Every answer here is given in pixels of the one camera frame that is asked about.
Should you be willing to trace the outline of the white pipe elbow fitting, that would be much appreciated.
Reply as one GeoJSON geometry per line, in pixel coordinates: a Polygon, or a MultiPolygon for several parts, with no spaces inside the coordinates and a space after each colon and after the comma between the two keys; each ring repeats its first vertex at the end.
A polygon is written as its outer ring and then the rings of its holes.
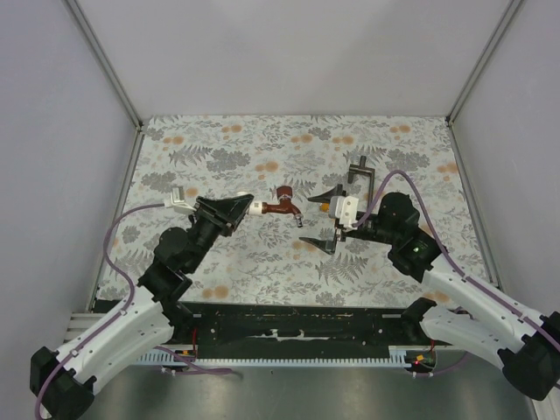
{"type": "Polygon", "coordinates": [[[261,216],[264,214],[264,207],[265,207],[265,203],[263,201],[254,199],[251,202],[246,212],[246,215],[261,216]]]}

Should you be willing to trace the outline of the brown faucet with chrome cap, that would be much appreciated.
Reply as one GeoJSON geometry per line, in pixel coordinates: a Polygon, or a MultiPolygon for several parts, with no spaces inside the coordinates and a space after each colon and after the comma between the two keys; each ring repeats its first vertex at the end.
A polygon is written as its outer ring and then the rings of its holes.
{"type": "Polygon", "coordinates": [[[277,204],[262,203],[263,214],[290,214],[296,221],[297,227],[303,227],[303,215],[292,202],[293,190],[291,186],[281,185],[276,189],[277,204]]]}

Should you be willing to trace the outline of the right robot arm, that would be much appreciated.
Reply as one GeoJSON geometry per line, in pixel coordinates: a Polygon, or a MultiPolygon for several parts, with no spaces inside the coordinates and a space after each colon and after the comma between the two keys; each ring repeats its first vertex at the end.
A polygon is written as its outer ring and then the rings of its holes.
{"type": "Polygon", "coordinates": [[[359,227],[354,225],[363,215],[359,201],[340,185],[313,201],[329,206],[334,237],[330,241],[310,238],[308,243],[328,255],[346,238],[386,244],[388,259],[399,272],[443,292],[463,309],[458,314],[419,298],[400,324],[407,342],[417,345],[429,338],[458,347],[497,367],[514,388],[536,401],[558,387],[558,312],[546,316],[467,275],[445,247],[419,227],[420,213],[408,195],[388,193],[378,212],[359,227]]]}

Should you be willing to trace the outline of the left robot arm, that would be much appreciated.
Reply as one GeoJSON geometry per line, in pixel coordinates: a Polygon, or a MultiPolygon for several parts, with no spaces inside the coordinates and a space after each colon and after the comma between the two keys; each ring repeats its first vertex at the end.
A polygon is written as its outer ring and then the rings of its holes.
{"type": "Polygon", "coordinates": [[[189,206],[169,199],[166,205],[180,207],[192,225],[170,227],[159,236],[148,269],[99,321],[57,349],[43,346],[31,357],[34,416],[78,419],[95,396],[141,356],[169,340],[189,340],[193,315],[180,301],[193,283],[189,276],[219,237],[233,234],[253,200],[251,194],[198,197],[189,206]]]}

